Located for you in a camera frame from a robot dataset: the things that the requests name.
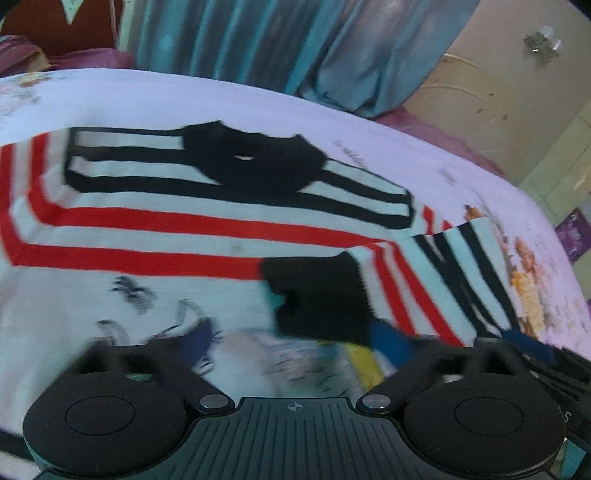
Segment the beige wall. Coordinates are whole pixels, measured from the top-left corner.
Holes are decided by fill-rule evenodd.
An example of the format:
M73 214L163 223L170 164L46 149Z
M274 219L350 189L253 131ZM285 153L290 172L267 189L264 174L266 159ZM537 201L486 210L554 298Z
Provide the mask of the beige wall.
M591 100L521 183L552 225L564 220L591 192ZM573 266L586 299L591 299L591 251Z
M564 41L540 66L523 38L544 25ZM521 103L528 147L510 168L519 184L591 98L591 22L568 0L482 0L449 53L499 77Z

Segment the yellow fabric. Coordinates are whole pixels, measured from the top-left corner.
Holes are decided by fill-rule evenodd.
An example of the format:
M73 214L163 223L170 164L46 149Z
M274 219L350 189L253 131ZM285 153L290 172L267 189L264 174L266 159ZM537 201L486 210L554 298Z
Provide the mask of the yellow fabric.
M382 370L371 349L352 343L346 343L344 349L366 391L384 381Z

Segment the teal curtain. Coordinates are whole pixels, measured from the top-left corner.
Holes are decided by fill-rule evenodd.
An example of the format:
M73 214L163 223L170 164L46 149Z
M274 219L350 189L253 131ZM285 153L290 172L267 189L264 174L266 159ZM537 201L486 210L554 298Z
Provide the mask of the teal curtain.
M480 0L147 0L139 68L374 116L400 105Z

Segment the red stripe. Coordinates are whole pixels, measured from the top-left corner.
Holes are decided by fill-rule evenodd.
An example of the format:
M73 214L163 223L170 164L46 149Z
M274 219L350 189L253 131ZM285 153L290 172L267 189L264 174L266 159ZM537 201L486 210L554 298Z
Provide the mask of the red stripe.
M392 312L392 318L396 320L397 327L407 335L415 336L417 332L414 329L410 316L408 315L406 306L400 296L400 290L394 280L392 274L388 270L388 266L384 260L384 249L377 244L366 245L374 253L373 264L382 288L386 294L386 299Z
M423 218L427 222L427 235L432 235L433 232L433 220L435 217L435 212L431 210L427 205L423 208Z
M400 247L393 242L391 242L390 245L392 245L394 260L402 272L404 280L406 280L414 298L421 307L421 310L427 316L431 325L433 325L433 329L437 332L439 337L449 345L463 346L460 339L456 337L451 328L449 328L449 325L439 312L437 306L433 303L431 297L421 284L421 281L418 279L413 269L408 265Z
M45 146L46 142L45 135L35 139L34 155L39 155L40 151L43 152L41 147ZM58 247L22 242L9 212L13 153L13 145L6 145L0 150L0 235L7 257L13 265L117 271L133 275L196 276L238 280L261 278L259 269L261 259L259 258L135 252L112 248ZM37 174L38 171L36 166L34 172Z
M380 241L355 233L313 226L214 218L188 213L153 212L122 207L66 209L49 202L41 187L47 140L47 134L33 138L29 202L39 221L48 225L228 236L336 248L350 248Z

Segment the pink bedspread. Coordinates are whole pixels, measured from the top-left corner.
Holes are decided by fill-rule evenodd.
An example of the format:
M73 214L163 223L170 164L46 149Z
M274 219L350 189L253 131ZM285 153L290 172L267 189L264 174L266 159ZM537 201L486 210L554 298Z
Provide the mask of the pink bedspread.
M480 168L484 168L502 179L505 178L503 171L492 160L474 153L460 138L451 137L434 126L426 124L402 106L377 116L374 121L465 158Z

